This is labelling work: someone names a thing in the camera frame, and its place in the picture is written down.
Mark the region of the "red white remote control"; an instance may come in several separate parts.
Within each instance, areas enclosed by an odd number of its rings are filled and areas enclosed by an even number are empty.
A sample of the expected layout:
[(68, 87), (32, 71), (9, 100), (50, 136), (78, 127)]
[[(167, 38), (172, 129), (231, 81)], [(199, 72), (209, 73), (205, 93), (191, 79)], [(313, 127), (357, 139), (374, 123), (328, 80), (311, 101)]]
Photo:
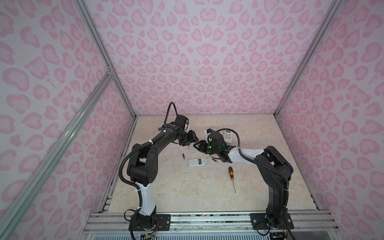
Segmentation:
[(195, 158), (188, 160), (188, 166), (190, 168), (209, 166), (210, 161), (208, 158)]

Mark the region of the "orange black screwdriver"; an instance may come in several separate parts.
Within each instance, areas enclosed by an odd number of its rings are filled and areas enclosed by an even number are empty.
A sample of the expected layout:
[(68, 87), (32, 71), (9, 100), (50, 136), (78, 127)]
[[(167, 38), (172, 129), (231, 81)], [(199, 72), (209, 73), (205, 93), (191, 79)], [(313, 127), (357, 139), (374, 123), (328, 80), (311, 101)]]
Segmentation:
[(229, 167), (228, 170), (229, 170), (230, 178), (231, 178), (231, 181), (232, 181), (232, 184), (234, 187), (234, 192), (236, 193), (237, 191), (236, 191), (236, 186), (235, 186), (234, 170), (232, 167)]

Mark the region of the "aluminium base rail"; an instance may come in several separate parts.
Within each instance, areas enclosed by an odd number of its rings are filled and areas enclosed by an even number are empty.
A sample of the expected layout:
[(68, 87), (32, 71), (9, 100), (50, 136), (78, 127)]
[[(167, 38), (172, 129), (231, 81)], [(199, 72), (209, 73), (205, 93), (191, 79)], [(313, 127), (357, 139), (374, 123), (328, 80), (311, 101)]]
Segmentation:
[(162, 213), (149, 231), (130, 231), (133, 213), (91, 214), (82, 240), (341, 240), (328, 211), (291, 211), (279, 229), (262, 223), (262, 212)]

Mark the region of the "aluminium left corner post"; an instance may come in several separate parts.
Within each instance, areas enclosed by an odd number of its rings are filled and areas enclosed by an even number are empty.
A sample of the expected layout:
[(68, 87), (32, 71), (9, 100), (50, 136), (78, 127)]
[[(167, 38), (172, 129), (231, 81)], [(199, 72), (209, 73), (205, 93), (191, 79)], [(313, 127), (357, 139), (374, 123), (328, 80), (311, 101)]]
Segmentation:
[(101, 38), (101, 35), (99, 34), (95, 21), (93, 20), (91, 13), (88, 9), (88, 6), (86, 4), (86, 1), (83, 0), (74, 0), (74, 4), (76, 5), (79, 14), (81, 15), (86, 28), (88, 29), (95, 46), (108, 70), (108, 72), (112, 75), (112, 80), (117, 87), (118, 93), (122, 97), (123, 103), (126, 106), (131, 118), (133, 120), (136, 120), (137, 116), (134, 113), (133, 107), (131, 106), (128, 96), (123, 88), (123, 84), (120, 81), (120, 78), (116, 72), (116, 69), (111, 61), (111, 58), (107, 52), (107, 49), (105, 47), (105, 44), (103, 43), (103, 40)]

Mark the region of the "aluminium corner post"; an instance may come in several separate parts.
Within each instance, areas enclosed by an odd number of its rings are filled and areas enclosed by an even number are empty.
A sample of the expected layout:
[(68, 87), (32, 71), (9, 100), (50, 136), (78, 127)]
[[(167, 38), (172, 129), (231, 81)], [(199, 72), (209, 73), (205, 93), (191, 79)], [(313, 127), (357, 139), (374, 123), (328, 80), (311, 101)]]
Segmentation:
[(116, 69), (111, 61), (111, 58), (107, 52), (107, 49), (105, 47), (105, 44), (103, 43), (103, 40), (101, 38), (101, 35), (99, 34), (95, 21), (93, 20), (91, 13), (88, 9), (88, 6), (86, 4), (86, 1), (83, 0), (74, 0), (74, 4), (76, 5), (79, 14), (81, 15), (86, 28), (88, 29), (95, 46), (108, 70), (108, 72), (112, 75), (112, 80), (117, 87), (118, 93), (122, 97), (123, 103), (126, 106), (131, 118), (133, 120), (136, 120), (137, 116), (134, 113), (133, 107), (131, 106), (128, 96), (123, 88), (123, 84), (120, 81), (120, 78), (116, 72)]
[(316, 49), (318, 48), (319, 44), (321, 43), (323, 37), (327, 33), (328, 29), (330, 28), (331, 24), (333, 23), (334, 19), (338, 15), (340, 9), (342, 8), (344, 1), (342, 0), (333, 0), (331, 2), (331, 5), (329, 9), (327, 10), (321, 24), (319, 25), (318, 30), (314, 34), (313, 39), (310, 42), (310, 45), (307, 49), (307, 51), (304, 54), (304, 57), (300, 64), (298, 65), (297, 70), (295, 71), (280, 103), (278, 104), (278, 107), (276, 111), (274, 112), (274, 117), (277, 118), (283, 111), (284, 106), (289, 100), (289, 97), (291, 93), (294, 91), (294, 88), (296, 84), (299, 82), (305, 68), (307, 67), (308, 63), (310, 62), (312, 56), (315, 54)]

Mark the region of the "aluminium right corner post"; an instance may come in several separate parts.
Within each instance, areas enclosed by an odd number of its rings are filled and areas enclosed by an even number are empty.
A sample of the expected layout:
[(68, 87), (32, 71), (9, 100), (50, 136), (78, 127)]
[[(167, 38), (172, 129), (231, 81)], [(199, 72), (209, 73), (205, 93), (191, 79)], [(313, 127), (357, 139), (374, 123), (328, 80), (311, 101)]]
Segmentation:
[(294, 88), (296, 84), (299, 82), (305, 68), (307, 67), (308, 63), (310, 62), (312, 56), (315, 54), (316, 49), (318, 48), (319, 44), (321, 43), (323, 37), (327, 33), (328, 29), (330, 28), (331, 24), (333, 23), (334, 19), (338, 15), (340, 9), (342, 8), (344, 1), (342, 0), (333, 0), (331, 2), (331, 5), (329, 9), (327, 10), (321, 24), (319, 25), (318, 30), (314, 34), (313, 39), (310, 42), (310, 45), (307, 49), (307, 51), (304, 54), (304, 57), (300, 64), (298, 65), (297, 70), (295, 71), (280, 103), (278, 104), (278, 107), (276, 111), (274, 112), (274, 117), (277, 118), (283, 111), (284, 106), (289, 100), (289, 97), (291, 93), (294, 91)]

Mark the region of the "aluminium diagonal frame bar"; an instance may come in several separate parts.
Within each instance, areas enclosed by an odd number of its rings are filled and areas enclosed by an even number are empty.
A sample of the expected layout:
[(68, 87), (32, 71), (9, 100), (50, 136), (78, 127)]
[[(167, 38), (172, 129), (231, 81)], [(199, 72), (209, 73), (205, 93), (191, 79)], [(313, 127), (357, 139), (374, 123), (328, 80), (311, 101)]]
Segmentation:
[(1, 239), (7, 240), (33, 203), (34, 199), (48, 180), (49, 176), (61, 160), (71, 142), (89, 117), (95, 105), (114, 79), (114, 73), (107, 73), (89, 98), (82, 105), (73, 120), (69, 123), (59, 140), (51, 148), (43, 162), (31, 176), (17, 198), (12, 202), (1, 219)]

